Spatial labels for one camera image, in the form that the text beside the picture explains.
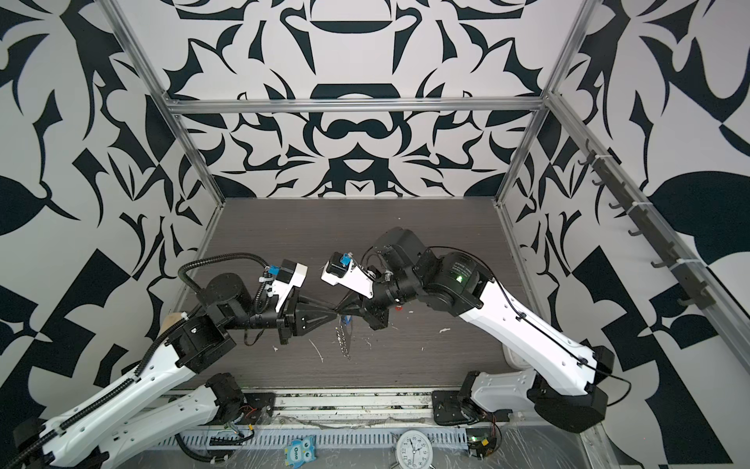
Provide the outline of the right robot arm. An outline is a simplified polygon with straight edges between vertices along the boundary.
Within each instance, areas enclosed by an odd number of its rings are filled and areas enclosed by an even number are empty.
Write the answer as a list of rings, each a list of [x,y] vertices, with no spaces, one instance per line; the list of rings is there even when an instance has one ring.
[[[457,400],[469,417],[532,410],[571,433],[605,420],[609,397],[599,385],[613,373],[609,348],[591,348],[554,329],[465,250],[427,246],[396,227],[369,251],[381,260],[381,270],[340,252],[323,269],[323,281],[349,290],[340,314],[360,316],[377,330],[388,324],[392,309],[418,301],[476,326],[527,363],[513,373],[468,373]]]

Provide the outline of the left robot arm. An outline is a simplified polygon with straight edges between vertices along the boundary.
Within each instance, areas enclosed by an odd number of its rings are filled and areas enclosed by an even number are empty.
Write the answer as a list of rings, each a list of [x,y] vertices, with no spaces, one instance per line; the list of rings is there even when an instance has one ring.
[[[115,468],[185,430],[241,418],[246,398],[230,373],[158,408],[152,403],[232,351],[234,329],[276,330],[287,341],[337,319],[335,309],[301,294],[302,281],[297,274],[285,283],[264,277],[254,297],[240,276],[214,277],[197,291],[197,306],[166,328],[132,371],[59,416],[19,425],[8,467]]]

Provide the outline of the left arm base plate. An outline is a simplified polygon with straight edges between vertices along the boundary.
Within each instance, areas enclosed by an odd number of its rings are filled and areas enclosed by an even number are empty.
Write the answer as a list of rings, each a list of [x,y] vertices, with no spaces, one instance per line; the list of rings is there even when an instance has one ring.
[[[239,409],[234,424],[241,427],[257,426],[269,423],[275,415],[275,398],[273,392],[245,393],[245,402]]]

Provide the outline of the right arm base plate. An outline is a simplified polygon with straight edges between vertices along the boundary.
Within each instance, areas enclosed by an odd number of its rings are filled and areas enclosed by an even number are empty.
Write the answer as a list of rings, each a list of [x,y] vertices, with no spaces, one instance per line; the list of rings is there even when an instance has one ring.
[[[459,398],[458,391],[435,390],[431,393],[433,420],[439,426],[472,425],[480,416]]]

